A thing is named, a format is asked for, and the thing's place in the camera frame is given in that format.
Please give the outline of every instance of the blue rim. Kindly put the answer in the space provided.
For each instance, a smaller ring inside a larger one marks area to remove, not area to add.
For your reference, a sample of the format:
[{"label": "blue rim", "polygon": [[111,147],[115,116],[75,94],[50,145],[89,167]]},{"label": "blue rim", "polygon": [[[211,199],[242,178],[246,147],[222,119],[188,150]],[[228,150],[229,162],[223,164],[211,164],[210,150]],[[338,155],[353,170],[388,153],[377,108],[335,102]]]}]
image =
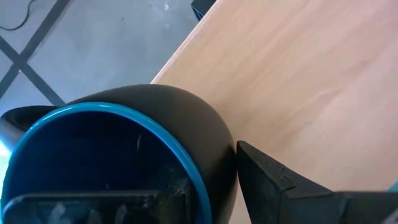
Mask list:
[{"label": "blue rim", "polygon": [[196,223],[211,223],[211,207],[210,200],[207,194],[205,183],[197,169],[195,163],[186,152],[184,147],[160,124],[158,124],[153,119],[148,116],[138,112],[127,106],[118,105],[115,103],[105,103],[105,102],[87,102],[87,103],[77,103],[73,105],[68,105],[61,107],[59,109],[51,111],[49,114],[45,115],[43,118],[38,120],[30,129],[21,137],[16,150],[12,153],[17,154],[18,150],[21,149],[24,144],[29,140],[29,138],[40,128],[43,128],[49,122],[61,118],[62,116],[81,113],[87,111],[100,111],[108,112],[112,114],[117,114],[128,118],[142,127],[148,129],[154,133],[178,158],[189,177],[191,178],[198,194],[200,211],[198,212],[198,217]]}]

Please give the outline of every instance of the floor tile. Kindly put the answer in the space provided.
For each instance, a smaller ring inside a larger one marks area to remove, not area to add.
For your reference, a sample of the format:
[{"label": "floor tile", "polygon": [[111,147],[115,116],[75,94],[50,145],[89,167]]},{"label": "floor tile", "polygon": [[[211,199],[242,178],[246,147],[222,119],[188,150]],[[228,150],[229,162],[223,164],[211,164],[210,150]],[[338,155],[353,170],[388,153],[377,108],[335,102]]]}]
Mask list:
[{"label": "floor tile", "polygon": [[65,101],[150,83],[196,24],[190,1],[73,1],[29,64]]},{"label": "floor tile", "polygon": [[21,106],[51,105],[48,99],[22,73],[0,99],[0,114]]},{"label": "floor tile", "polygon": [[[11,28],[18,26],[25,18],[30,0],[2,0],[0,7],[0,26]],[[15,31],[0,30],[0,35],[21,53],[26,44],[39,28],[56,0],[36,0],[30,7],[30,16],[23,27]]]},{"label": "floor tile", "polygon": [[0,81],[4,78],[11,65],[11,60],[0,50]]}]

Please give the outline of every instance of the cord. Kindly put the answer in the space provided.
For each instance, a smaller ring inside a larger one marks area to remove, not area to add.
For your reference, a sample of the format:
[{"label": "cord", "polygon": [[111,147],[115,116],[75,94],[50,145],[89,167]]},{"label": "cord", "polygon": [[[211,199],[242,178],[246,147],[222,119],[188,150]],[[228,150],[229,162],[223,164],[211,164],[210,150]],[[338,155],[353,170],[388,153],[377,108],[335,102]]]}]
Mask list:
[{"label": "cord", "polygon": [[27,5],[27,12],[26,12],[26,16],[25,19],[22,21],[21,24],[19,24],[17,27],[14,28],[5,28],[3,26],[0,26],[0,29],[2,30],[6,30],[6,31],[14,31],[14,30],[18,30],[19,28],[21,28],[22,26],[25,25],[25,23],[27,22],[27,20],[29,19],[29,15],[30,15],[30,6],[32,5],[33,2],[35,2],[36,0],[30,0],[29,4]]}]

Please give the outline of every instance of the desk surface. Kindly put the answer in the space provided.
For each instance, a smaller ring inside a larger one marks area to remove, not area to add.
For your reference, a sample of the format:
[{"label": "desk surface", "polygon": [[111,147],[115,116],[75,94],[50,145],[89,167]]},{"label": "desk surface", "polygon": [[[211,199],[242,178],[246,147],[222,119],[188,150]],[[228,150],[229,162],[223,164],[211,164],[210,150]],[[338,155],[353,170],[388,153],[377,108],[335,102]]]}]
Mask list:
[{"label": "desk surface", "polygon": [[397,11],[219,0],[153,83],[200,96],[235,139],[325,187],[386,189],[398,180]]}]

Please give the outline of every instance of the black plastic object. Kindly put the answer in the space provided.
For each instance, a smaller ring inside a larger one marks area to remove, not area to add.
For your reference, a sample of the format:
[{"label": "black plastic object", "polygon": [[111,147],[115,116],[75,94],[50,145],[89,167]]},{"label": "black plastic object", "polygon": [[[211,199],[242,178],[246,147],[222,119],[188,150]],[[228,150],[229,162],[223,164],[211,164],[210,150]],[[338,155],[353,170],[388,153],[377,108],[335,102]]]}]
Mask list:
[{"label": "black plastic object", "polygon": [[25,195],[7,207],[4,224],[186,224],[185,195],[148,191]]},{"label": "black plastic object", "polygon": [[9,150],[16,146],[22,135],[41,117],[56,106],[25,106],[7,111],[0,117],[0,141]]},{"label": "black plastic object", "polygon": [[332,192],[244,141],[236,153],[253,224],[397,223],[398,193]]},{"label": "black plastic object", "polygon": [[206,12],[212,7],[214,2],[216,2],[216,0],[193,0],[191,7],[199,21],[203,16],[205,16]]},{"label": "black plastic object", "polygon": [[[210,105],[171,86],[136,85],[103,91],[66,106],[99,101],[140,111],[178,139],[205,183],[213,223],[229,221],[236,195],[236,157],[231,134]],[[12,157],[2,206],[24,194],[143,189],[137,183],[176,159],[153,133],[115,114],[71,114],[61,123],[55,120],[46,125],[45,132],[35,133],[34,144]],[[64,141],[62,136],[71,136],[73,141]]]}]

